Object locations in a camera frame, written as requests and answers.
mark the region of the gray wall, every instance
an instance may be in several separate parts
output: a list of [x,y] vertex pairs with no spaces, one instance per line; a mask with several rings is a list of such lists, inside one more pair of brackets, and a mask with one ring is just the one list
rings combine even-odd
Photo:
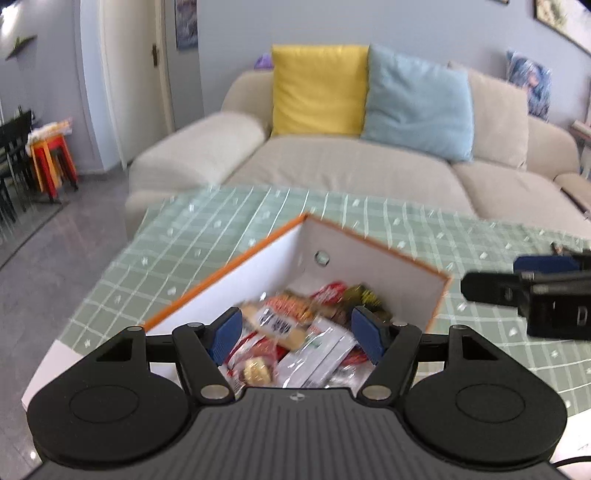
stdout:
[[[102,170],[86,126],[76,64],[76,0],[22,0],[9,34],[0,42],[0,98],[5,119],[18,105],[33,108],[41,122],[72,117],[74,132],[67,142],[81,172]],[[37,34],[16,59],[4,61],[17,36]]]
[[206,113],[272,43],[371,42],[499,77],[513,48],[552,68],[552,122],[587,111],[591,57],[534,20],[531,0],[212,0],[199,2],[199,14]]
[[177,50],[174,0],[164,1],[166,55],[170,93],[173,101],[174,126],[177,130],[203,117],[199,51]]

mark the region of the picture frame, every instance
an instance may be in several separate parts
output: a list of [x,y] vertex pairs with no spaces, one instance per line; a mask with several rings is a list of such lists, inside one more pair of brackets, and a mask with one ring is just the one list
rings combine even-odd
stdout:
[[591,55],[591,11],[579,0],[534,0],[535,18]]
[[177,50],[198,48],[197,0],[174,0]]

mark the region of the wall shelf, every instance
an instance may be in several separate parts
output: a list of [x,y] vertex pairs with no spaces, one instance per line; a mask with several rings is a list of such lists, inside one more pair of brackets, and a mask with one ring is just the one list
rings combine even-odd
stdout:
[[22,40],[20,40],[18,38],[16,44],[14,45],[14,48],[8,54],[8,57],[6,57],[6,60],[10,60],[10,59],[15,58],[20,52],[22,52],[25,49],[25,47],[27,45],[29,45],[29,43],[31,43],[32,41],[34,41],[36,39],[37,39],[36,35],[31,35],[30,37],[25,37]]

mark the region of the black cable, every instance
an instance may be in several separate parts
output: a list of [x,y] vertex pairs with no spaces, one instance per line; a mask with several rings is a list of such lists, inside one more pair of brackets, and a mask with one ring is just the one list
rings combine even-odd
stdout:
[[582,462],[591,462],[591,455],[585,455],[582,457],[572,457],[566,458],[564,460],[560,460],[559,462],[554,462],[552,466],[558,468],[559,466],[570,465],[571,463],[582,463]]

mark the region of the stool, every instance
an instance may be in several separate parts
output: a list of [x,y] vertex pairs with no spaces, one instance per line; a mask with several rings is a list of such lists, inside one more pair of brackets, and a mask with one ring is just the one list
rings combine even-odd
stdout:
[[50,201],[57,198],[57,189],[61,186],[61,176],[64,174],[72,187],[78,190],[76,167],[72,162],[63,135],[54,135],[36,142],[31,147],[31,153],[33,154],[33,164],[39,188],[42,192],[47,191]]

